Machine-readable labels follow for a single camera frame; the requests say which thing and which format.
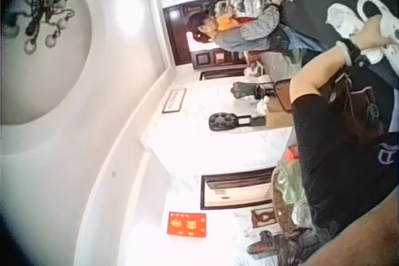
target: plastic bag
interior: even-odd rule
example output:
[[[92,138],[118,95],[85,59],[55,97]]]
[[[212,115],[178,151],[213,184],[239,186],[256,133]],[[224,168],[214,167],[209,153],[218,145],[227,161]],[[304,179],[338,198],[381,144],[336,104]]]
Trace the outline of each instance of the plastic bag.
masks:
[[[298,227],[312,228],[312,217],[310,216],[310,208],[306,202],[298,202],[294,205],[291,215],[292,221]]]
[[[281,191],[284,202],[293,205],[307,202],[305,191],[302,187],[299,160],[280,160],[277,167],[279,169],[279,174],[277,177],[276,188]]]

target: chandelier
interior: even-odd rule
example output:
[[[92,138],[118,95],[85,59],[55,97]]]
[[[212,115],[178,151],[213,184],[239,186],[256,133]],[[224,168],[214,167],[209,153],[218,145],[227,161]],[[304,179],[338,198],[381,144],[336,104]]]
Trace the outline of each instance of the chandelier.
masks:
[[[51,26],[54,29],[54,32],[44,39],[47,48],[54,48],[61,32],[67,28],[69,19],[75,16],[75,11],[67,8],[68,0],[23,1],[30,7],[29,12],[25,10],[6,12],[1,21],[2,36],[9,39],[17,37],[20,31],[18,18],[25,17],[29,18],[30,22],[25,28],[28,39],[24,43],[24,52],[30,55],[36,51],[37,38],[42,25]]]

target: white sneaker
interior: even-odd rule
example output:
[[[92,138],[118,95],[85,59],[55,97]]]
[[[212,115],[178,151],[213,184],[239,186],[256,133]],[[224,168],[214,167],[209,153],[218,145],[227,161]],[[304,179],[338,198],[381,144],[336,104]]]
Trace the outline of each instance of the white sneaker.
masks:
[[[364,26],[364,22],[356,16],[355,12],[340,3],[334,3],[328,8],[325,23],[330,24],[341,37],[346,39],[359,32]],[[371,64],[378,63],[384,56],[382,49],[366,50],[362,51],[362,54],[366,55]]]
[[[396,40],[399,43],[399,19],[395,17],[387,6],[380,0],[358,0],[357,1],[357,12],[359,16],[366,21],[368,18],[363,11],[364,4],[366,2],[372,2],[382,14],[382,19],[380,22],[381,35],[384,37],[389,37]],[[399,46],[390,45],[387,48],[383,48],[383,53],[389,60],[392,68],[399,76]]]

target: framed picture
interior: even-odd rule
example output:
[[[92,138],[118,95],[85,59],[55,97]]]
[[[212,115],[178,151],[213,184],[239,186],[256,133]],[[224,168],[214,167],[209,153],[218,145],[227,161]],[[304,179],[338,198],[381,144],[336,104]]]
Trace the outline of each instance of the framed picture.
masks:
[[[265,227],[276,224],[276,214],[274,213],[273,203],[266,206],[251,210],[252,228]]]
[[[201,210],[237,209],[272,203],[274,168],[201,176]]]
[[[165,105],[163,106],[162,113],[179,112],[181,110],[181,105],[185,98],[186,91],[187,89],[185,87],[171,90],[169,93],[169,97],[166,100]]]

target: plaid shirt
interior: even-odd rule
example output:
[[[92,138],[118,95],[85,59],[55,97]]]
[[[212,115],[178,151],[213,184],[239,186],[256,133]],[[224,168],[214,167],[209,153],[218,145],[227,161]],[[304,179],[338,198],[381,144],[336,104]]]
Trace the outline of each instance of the plaid shirt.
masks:
[[[277,7],[269,6],[257,19],[240,27],[244,40],[256,40],[267,37],[280,23],[280,13]]]

